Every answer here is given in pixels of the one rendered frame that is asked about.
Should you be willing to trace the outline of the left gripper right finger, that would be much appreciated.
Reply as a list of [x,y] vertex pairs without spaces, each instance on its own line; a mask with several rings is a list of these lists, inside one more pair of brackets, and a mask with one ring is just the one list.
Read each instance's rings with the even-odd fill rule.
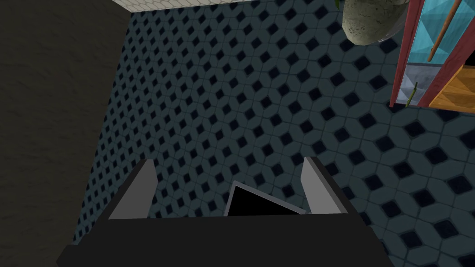
[[301,184],[312,214],[358,212],[317,157],[305,157]]

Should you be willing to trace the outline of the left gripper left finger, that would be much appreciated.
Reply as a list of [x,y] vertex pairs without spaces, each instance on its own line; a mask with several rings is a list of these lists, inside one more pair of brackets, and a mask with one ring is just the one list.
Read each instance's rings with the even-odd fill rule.
[[158,185],[154,161],[142,159],[112,197],[99,220],[146,218]]

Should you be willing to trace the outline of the black square panel grey rim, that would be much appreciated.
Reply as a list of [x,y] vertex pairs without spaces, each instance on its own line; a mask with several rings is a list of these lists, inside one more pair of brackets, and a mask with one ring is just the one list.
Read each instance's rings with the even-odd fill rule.
[[299,207],[244,185],[232,183],[224,216],[264,216],[307,214]]

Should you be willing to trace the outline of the red framed glass cabinet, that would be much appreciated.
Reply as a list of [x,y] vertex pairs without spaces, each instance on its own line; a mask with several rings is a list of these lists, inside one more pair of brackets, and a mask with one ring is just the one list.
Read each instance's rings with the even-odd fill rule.
[[475,0],[408,0],[390,106],[475,114]]

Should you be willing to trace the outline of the grey stone plant pot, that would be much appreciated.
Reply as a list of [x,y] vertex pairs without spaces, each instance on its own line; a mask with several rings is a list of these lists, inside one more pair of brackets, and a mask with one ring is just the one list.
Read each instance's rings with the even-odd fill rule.
[[342,29],[355,45],[383,42],[405,25],[410,0],[345,0]]

